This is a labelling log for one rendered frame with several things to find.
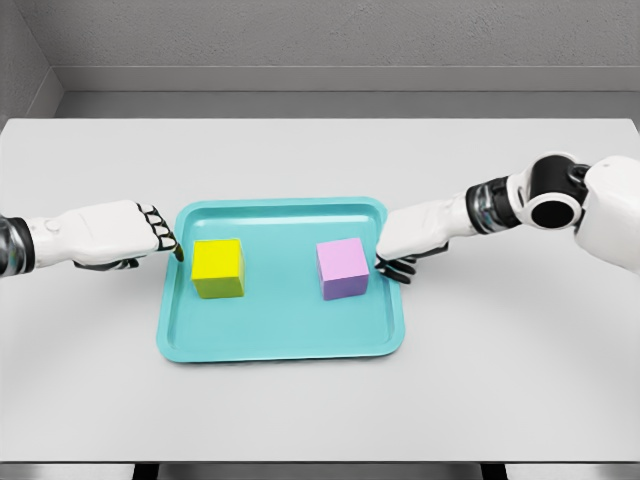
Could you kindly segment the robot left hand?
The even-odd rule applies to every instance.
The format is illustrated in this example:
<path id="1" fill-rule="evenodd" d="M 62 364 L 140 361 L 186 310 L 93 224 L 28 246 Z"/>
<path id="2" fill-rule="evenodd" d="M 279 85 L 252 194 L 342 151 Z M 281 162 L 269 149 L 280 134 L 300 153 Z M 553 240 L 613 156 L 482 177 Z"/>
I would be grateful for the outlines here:
<path id="1" fill-rule="evenodd" d="M 81 269 L 134 269 L 153 253 L 170 252 L 184 260 L 183 248 L 158 209 L 120 200 L 74 209 L 65 215 L 71 260 Z"/>

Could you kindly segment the yellow cube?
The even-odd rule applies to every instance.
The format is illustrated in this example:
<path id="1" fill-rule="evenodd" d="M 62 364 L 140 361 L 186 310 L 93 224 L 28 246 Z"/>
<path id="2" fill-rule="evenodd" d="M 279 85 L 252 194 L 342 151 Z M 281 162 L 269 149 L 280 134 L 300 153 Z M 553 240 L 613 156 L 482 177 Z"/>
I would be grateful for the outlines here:
<path id="1" fill-rule="evenodd" d="M 202 299 L 242 297 L 245 259 L 240 240 L 195 241 L 191 281 Z"/>

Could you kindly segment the teal rectangular tray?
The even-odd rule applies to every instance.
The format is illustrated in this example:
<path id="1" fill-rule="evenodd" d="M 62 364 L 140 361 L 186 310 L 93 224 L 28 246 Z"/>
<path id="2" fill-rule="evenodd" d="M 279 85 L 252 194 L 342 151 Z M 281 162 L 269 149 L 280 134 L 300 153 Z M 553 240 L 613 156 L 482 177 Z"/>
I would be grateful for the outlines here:
<path id="1" fill-rule="evenodd" d="M 374 357 L 405 336 L 398 283 L 373 271 L 365 294 L 325 301 L 321 242 L 358 238 L 370 264 L 387 217 L 370 197 L 209 200 L 185 206 L 174 232 L 184 260 L 168 261 L 156 344 L 178 363 Z M 238 239 L 245 294 L 202 299 L 191 280 L 197 240 Z"/>

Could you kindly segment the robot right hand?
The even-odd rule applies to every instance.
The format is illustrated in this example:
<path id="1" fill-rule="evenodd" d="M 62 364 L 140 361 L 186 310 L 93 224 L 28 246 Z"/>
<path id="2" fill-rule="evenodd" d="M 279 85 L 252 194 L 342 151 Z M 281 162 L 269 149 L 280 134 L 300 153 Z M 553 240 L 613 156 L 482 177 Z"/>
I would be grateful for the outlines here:
<path id="1" fill-rule="evenodd" d="M 390 280 L 410 284 L 419 259 L 449 248 L 445 207 L 425 202 L 392 211 L 376 246 L 376 270 Z"/>

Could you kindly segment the pink purple cube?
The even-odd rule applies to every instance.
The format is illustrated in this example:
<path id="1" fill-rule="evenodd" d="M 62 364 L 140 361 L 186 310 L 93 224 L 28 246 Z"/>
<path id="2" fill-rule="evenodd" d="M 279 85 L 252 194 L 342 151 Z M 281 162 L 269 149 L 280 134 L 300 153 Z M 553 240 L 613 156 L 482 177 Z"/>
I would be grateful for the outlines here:
<path id="1" fill-rule="evenodd" d="M 316 266 L 325 301 L 366 293 L 370 271 L 360 238 L 318 243 Z"/>

